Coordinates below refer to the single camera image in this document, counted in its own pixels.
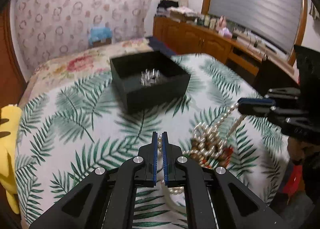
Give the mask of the silver floral hair comb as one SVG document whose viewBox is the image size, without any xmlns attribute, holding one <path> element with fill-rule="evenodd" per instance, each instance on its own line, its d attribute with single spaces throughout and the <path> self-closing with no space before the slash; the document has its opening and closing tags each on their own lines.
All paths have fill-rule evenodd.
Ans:
<svg viewBox="0 0 320 229">
<path fill-rule="evenodd" d="M 161 75 L 159 70 L 148 70 L 141 72 L 140 84 L 142 86 L 152 86 L 160 81 Z"/>
</svg>

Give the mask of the black square jewelry box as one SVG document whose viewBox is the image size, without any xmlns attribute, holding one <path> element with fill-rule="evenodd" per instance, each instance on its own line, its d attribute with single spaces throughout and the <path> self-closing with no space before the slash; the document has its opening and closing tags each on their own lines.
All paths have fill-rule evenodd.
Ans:
<svg viewBox="0 0 320 229">
<path fill-rule="evenodd" d="M 191 77 L 160 51 L 112 57 L 110 68 L 112 82 L 129 114 L 183 97 Z"/>
</svg>

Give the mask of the wooden sideboard cabinet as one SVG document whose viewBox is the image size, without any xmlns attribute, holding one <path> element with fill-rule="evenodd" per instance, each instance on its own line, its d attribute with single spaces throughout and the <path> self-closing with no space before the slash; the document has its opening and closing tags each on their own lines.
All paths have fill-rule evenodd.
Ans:
<svg viewBox="0 0 320 229">
<path fill-rule="evenodd" d="M 221 37 L 205 27 L 178 22 L 172 18 L 155 16 L 153 36 L 179 55 L 208 54 L 251 85 L 263 62 L 264 53 L 254 52 L 253 46 L 246 46 L 236 40 Z"/>
</svg>

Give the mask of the pink bottle on cabinet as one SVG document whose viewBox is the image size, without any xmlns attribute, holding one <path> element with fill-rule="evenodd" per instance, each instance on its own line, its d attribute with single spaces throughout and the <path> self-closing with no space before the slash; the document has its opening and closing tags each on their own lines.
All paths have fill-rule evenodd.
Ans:
<svg viewBox="0 0 320 229">
<path fill-rule="evenodd" d="M 218 21 L 218 25 L 216 27 L 216 30 L 218 31 L 218 34 L 220 36 L 223 36 L 225 38 L 232 38 L 232 33 L 230 32 L 230 30 L 227 28 L 227 20 L 225 18 L 225 16 L 221 16 L 219 21 Z"/>
</svg>

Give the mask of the green palm leaf blanket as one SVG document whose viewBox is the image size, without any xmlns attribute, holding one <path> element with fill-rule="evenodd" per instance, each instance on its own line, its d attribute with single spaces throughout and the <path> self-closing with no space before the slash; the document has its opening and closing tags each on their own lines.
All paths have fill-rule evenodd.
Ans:
<svg viewBox="0 0 320 229">
<path fill-rule="evenodd" d="M 204 54 L 173 56 L 191 74 L 182 98 L 133 115 L 124 113 L 111 71 L 82 77 L 33 98 L 23 109 L 15 156 L 15 176 L 23 227 L 60 200 L 97 167 L 120 167 L 151 142 L 152 132 L 168 132 L 169 142 L 191 149 L 193 128 L 214 125 L 240 97 L 259 95 L 227 66 Z M 227 139 L 233 154 L 227 169 L 268 205 L 289 162 L 287 137 L 265 118 L 247 117 Z M 133 228 L 188 228 L 161 188 L 137 191 Z"/>
</svg>

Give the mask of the grey window roller blind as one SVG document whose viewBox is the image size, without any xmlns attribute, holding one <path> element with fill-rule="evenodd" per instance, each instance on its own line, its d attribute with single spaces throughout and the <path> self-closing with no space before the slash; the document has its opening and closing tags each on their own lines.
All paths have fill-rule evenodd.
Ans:
<svg viewBox="0 0 320 229">
<path fill-rule="evenodd" d="M 300 22 L 302 0 L 210 0 L 209 13 L 225 16 L 291 52 Z"/>
</svg>

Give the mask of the dark blue bed sheet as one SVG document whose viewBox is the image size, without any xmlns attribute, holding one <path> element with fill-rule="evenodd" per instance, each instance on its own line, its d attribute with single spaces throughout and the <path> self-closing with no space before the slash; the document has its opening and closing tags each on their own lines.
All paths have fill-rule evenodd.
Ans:
<svg viewBox="0 0 320 229">
<path fill-rule="evenodd" d="M 154 50 L 154 51 L 160 51 L 167 57 L 171 57 L 174 55 L 177 55 L 173 50 L 171 50 L 164 42 L 161 42 L 154 36 L 148 36 L 146 37 L 148 40 L 148 45 Z"/>
</svg>

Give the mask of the stack of papers and clothes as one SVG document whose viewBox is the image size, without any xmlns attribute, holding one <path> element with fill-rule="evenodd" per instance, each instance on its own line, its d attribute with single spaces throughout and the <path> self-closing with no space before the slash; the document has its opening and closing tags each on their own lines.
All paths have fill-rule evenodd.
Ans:
<svg viewBox="0 0 320 229">
<path fill-rule="evenodd" d="M 199 14 L 188 7 L 179 7 L 177 1 L 160 0 L 156 16 L 171 18 L 180 22 L 194 21 Z"/>
</svg>

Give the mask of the yellow plush toy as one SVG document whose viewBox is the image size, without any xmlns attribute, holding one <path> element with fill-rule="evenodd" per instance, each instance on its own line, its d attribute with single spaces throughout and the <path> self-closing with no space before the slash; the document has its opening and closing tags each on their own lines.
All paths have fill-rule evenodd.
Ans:
<svg viewBox="0 0 320 229">
<path fill-rule="evenodd" d="M 1 108 L 1 185 L 5 189 L 8 204 L 15 214 L 20 213 L 16 198 L 15 150 L 22 110 L 17 105 Z"/>
</svg>

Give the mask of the floral bed cover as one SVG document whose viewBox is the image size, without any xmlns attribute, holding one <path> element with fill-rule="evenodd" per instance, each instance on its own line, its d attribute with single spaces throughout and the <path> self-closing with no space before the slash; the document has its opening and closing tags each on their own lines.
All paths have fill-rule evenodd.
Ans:
<svg viewBox="0 0 320 229">
<path fill-rule="evenodd" d="M 57 87 L 64 87 L 79 78 L 110 70 L 112 57 L 149 51 L 153 51 L 149 40 L 136 38 L 51 59 L 33 72 L 18 106 L 23 108 L 36 96 Z"/>
</svg>

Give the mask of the brown louvered wardrobe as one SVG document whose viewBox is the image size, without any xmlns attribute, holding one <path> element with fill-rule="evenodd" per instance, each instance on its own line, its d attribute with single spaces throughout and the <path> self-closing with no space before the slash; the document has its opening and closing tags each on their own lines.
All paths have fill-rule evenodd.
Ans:
<svg viewBox="0 0 320 229">
<path fill-rule="evenodd" d="M 1 11 L 0 25 L 0 104 L 17 104 L 26 89 L 26 82 L 16 59 L 10 30 L 10 5 Z"/>
</svg>

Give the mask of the blue plush on box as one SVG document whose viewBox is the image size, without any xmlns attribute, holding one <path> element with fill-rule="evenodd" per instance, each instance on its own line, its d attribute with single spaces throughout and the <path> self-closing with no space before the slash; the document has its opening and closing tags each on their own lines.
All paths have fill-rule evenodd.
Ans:
<svg viewBox="0 0 320 229">
<path fill-rule="evenodd" d="M 89 33 L 89 47 L 112 44 L 113 33 L 109 27 L 93 27 Z"/>
</svg>

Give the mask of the pink patterned lace curtain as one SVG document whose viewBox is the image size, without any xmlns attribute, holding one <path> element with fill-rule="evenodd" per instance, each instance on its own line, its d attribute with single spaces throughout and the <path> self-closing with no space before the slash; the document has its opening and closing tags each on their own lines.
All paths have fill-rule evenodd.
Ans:
<svg viewBox="0 0 320 229">
<path fill-rule="evenodd" d="M 86 50 L 90 31 L 107 27 L 113 42 L 143 37 L 151 0 L 15 0 L 17 42 L 28 70 Z"/>
</svg>

